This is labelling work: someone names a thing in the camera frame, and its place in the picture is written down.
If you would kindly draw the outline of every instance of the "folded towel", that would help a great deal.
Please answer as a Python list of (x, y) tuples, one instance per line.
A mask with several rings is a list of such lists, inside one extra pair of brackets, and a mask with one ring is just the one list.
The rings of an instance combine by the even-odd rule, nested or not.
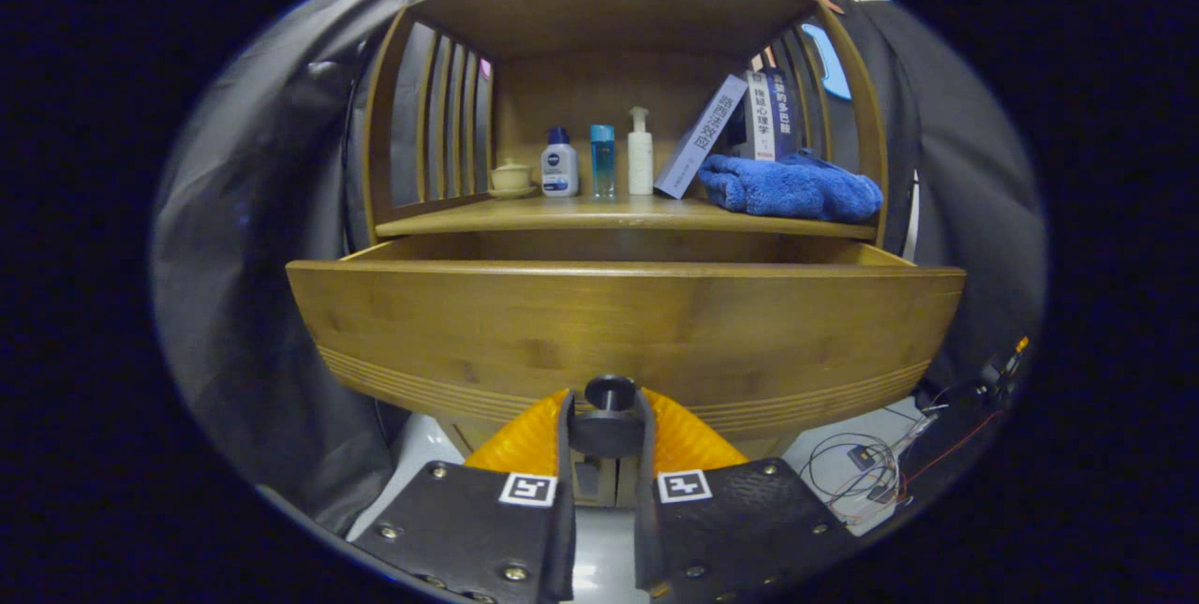
[(812, 151), (779, 161), (713, 155), (700, 165), (699, 179), (712, 201), (751, 216), (861, 223), (882, 207), (882, 191), (872, 179), (805, 152)]

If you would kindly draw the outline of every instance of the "orange gripper part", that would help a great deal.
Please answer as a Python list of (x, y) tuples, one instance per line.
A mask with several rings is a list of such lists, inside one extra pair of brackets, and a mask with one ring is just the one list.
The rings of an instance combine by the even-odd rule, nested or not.
[(501, 473), (558, 475), (558, 416), (568, 389), (537, 400), (466, 459), (466, 465)]
[(711, 470), (749, 460), (703, 419), (661, 393), (643, 387), (657, 418), (653, 475), (693, 469)]
[[(711, 470), (748, 461), (689, 409), (643, 387), (657, 421), (653, 475)], [(567, 389), (537, 400), (487, 440), (466, 465), (501, 473), (558, 475), (558, 416)]]

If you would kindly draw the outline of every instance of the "rivet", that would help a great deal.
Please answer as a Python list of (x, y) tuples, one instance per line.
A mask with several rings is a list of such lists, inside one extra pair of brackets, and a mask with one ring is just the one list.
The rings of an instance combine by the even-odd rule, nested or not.
[(504, 579), (513, 582), (519, 582), (529, 578), (529, 572), (520, 567), (505, 567)]

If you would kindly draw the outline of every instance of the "wooden shelf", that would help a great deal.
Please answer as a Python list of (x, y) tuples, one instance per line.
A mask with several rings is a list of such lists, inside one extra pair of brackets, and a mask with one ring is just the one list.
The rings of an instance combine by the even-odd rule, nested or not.
[(379, 237), (406, 234), (506, 231), (506, 229), (706, 229), (729, 232), (806, 234), (873, 240), (872, 225), (843, 225), (725, 211), (703, 199), (531, 198), (488, 199), (375, 226)]
[(814, 0), (423, 0), (408, 14), (493, 62), (589, 50), (746, 62), (817, 10)]

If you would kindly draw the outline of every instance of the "white pump bottle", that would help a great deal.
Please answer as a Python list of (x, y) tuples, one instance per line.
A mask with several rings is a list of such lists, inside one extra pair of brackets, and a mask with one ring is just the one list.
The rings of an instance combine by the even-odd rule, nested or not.
[(629, 109), (633, 131), (628, 133), (628, 194), (653, 194), (653, 135), (645, 129), (650, 110)]

